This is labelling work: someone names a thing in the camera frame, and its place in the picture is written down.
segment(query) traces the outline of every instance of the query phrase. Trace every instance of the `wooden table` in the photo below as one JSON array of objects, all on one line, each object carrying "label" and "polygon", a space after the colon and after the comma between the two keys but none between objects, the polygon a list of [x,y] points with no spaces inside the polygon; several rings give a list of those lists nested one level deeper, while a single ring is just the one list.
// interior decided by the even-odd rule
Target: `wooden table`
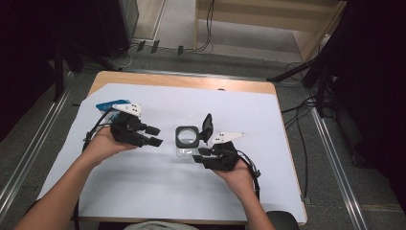
[{"label": "wooden table", "polygon": [[[101,116],[95,105],[129,99],[141,102],[141,120],[160,128],[158,138],[164,142],[159,148],[146,146],[117,154],[94,169],[80,196],[80,220],[245,224],[243,209],[224,181],[191,157],[175,154],[176,127],[200,127],[209,111],[214,115],[214,134],[246,132],[233,143],[262,172],[259,185],[264,209],[288,211],[305,224],[305,206],[274,85],[209,77],[98,73],[39,197],[78,157],[78,143]],[[173,95],[182,102],[174,102]]]},{"label": "wooden table", "polygon": [[[212,0],[196,0],[194,43],[198,20],[207,19]],[[302,59],[317,51],[326,34],[334,30],[346,3],[337,0],[215,0],[213,21],[293,31]]]}]

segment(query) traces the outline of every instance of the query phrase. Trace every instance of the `white paper sheet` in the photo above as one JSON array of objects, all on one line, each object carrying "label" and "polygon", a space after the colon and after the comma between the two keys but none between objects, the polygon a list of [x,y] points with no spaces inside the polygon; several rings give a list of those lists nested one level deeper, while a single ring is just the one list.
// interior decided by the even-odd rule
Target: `white paper sheet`
[{"label": "white paper sheet", "polygon": [[297,222],[306,222],[280,107],[271,94],[107,84],[82,102],[39,197],[80,155],[85,133],[101,116],[96,104],[120,99],[141,104],[141,121],[160,128],[158,138],[164,142],[159,148],[122,152],[94,169],[80,196],[81,217],[246,220],[239,201],[218,176],[191,158],[176,156],[175,129],[201,129],[212,113],[213,137],[219,131],[246,133],[233,143],[262,173],[260,201],[265,211],[286,211]]}]

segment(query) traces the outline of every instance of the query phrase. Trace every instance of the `circular opening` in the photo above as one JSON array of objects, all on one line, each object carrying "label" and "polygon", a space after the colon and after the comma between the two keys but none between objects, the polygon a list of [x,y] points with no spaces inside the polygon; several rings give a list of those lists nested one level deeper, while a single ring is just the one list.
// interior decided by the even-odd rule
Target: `circular opening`
[{"label": "circular opening", "polygon": [[193,143],[196,140],[196,138],[197,134],[189,128],[181,130],[178,134],[178,139],[183,144]]}]

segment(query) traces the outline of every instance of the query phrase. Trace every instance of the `human arm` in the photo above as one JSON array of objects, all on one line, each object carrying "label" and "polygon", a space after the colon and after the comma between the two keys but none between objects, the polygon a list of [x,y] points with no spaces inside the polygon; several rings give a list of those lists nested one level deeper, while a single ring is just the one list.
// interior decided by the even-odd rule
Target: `human arm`
[{"label": "human arm", "polygon": [[15,229],[66,229],[90,172],[104,159],[132,149],[135,147],[116,142],[109,127],[101,129],[68,171],[18,222]]},{"label": "human arm", "polygon": [[274,230],[254,191],[253,178],[248,167],[239,160],[232,171],[214,171],[224,179],[244,208],[250,230]]}]

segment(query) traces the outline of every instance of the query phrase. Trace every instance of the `person's left hand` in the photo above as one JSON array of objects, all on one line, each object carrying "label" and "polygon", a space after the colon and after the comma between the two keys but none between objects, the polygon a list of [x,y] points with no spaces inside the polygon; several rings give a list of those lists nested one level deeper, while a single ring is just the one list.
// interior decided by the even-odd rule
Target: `person's left hand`
[{"label": "person's left hand", "polygon": [[110,127],[104,127],[93,137],[87,148],[81,154],[91,163],[99,165],[103,160],[125,150],[134,150],[136,146],[120,143],[114,140]]}]

